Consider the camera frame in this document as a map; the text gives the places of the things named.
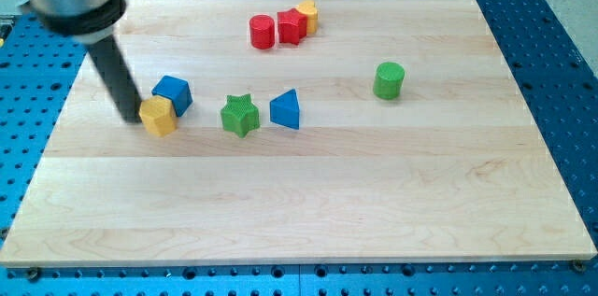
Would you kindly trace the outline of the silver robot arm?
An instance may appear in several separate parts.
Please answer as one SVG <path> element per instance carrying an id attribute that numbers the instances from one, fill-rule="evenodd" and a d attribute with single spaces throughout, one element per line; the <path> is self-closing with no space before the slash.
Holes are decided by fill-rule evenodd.
<path id="1" fill-rule="evenodd" d="M 28 3 L 46 29 L 71 36 L 86 48 L 121 118 L 127 123 L 139 123 L 142 99 L 114 36 L 114 25 L 126 11 L 125 0 Z"/>

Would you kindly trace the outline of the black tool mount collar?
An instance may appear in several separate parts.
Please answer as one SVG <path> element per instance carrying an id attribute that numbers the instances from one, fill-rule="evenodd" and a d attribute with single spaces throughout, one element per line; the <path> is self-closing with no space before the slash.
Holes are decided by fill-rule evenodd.
<path id="1" fill-rule="evenodd" d="M 114 25 L 125 13 L 125 0 L 107 0 L 102 6 L 76 16 L 53 16 L 36 11 L 44 27 L 59 35 L 90 35 Z"/>

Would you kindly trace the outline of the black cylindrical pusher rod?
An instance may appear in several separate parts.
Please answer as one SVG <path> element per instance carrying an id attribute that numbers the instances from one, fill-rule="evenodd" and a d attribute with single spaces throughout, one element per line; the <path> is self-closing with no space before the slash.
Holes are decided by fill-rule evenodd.
<path id="1" fill-rule="evenodd" d="M 138 111 L 142 98 L 114 35 L 86 48 L 121 118 L 127 123 L 140 123 Z"/>

